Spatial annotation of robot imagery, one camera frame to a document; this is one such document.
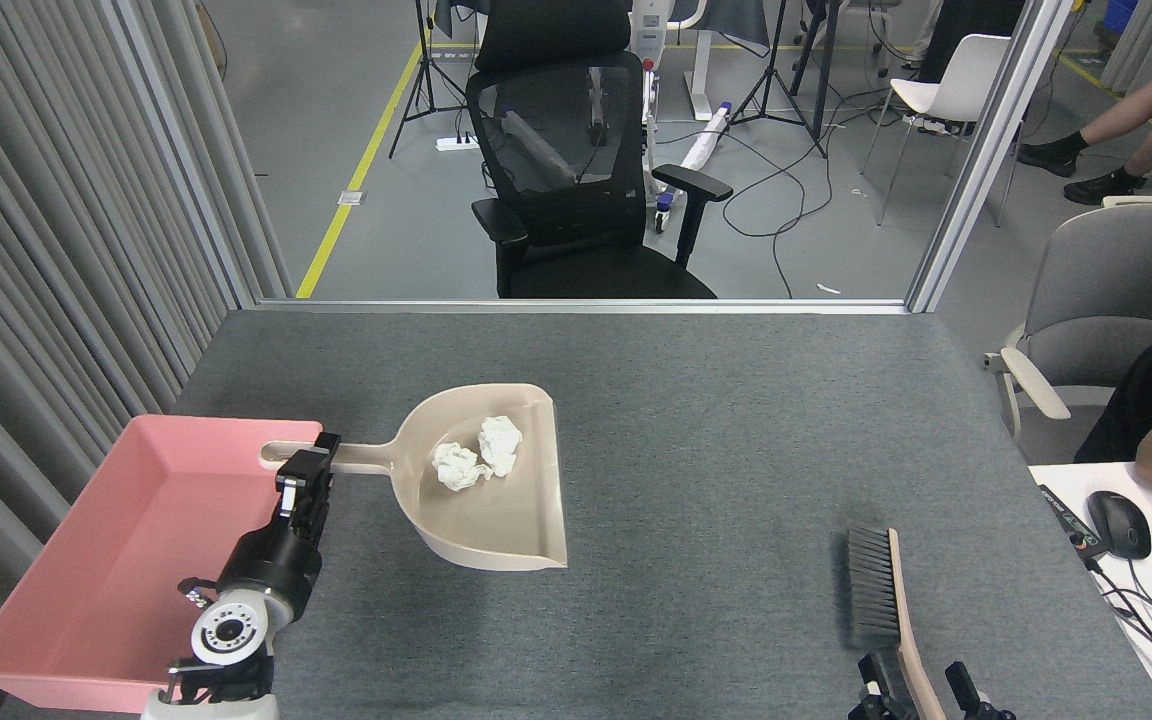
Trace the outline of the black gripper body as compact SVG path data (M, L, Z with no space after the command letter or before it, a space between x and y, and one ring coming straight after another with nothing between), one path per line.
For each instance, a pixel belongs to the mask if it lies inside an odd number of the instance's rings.
M291 612L306 611L323 568L319 551L323 528L302 536L298 526L285 521L244 533L233 548L218 578L220 593L232 589L270 591Z

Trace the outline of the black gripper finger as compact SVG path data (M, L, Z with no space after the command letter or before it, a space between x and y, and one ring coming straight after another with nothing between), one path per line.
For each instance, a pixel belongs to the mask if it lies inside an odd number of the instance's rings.
M276 515L289 533L321 533L329 514L332 462L338 455L340 437L323 432L314 445L294 452L276 473L276 488L282 492Z
M996 707L986 694L978 691L964 661L948 665L945 675L958 708L964 712L964 719L1016 719L1015 712Z
M867 652L858 661L859 702L849 719L919 719L905 673L895 652Z

